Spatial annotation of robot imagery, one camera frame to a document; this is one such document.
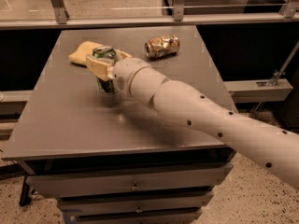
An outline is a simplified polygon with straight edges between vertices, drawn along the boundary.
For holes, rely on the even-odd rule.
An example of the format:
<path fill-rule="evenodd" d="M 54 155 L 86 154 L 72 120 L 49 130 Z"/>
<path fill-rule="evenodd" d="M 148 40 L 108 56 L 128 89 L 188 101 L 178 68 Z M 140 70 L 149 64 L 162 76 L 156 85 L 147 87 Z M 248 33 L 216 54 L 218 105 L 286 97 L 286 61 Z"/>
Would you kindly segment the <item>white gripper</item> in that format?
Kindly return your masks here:
<path fill-rule="evenodd" d="M 114 61 L 109 58 L 96 58 L 92 55 L 87 55 L 87 60 L 98 62 L 98 64 L 89 64 L 87 68 L 104 81 L 108 81 L 113 77 L 114 89 L 125 95 L 131 95 L 130 87 L 135 75 L 142 69 L 150 67 L 149 63 L 139 58 L 131 57 L 131 54 L 116 49 L 117 62 L 114 65 Z"/>

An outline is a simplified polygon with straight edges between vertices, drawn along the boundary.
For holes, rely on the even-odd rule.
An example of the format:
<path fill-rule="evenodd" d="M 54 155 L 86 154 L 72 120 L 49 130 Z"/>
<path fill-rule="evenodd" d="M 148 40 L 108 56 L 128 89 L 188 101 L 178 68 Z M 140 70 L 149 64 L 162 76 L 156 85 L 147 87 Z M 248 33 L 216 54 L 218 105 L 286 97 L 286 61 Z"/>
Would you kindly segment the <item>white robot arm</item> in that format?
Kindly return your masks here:
<path fill-rule="evenodd" d="M 86 57 L 104 81 L 153 109 L 166 121 L 207 133 L 299 189 L 299 135 L 215 104 L 194 87 L 171 80 L 138 58 Z"/>

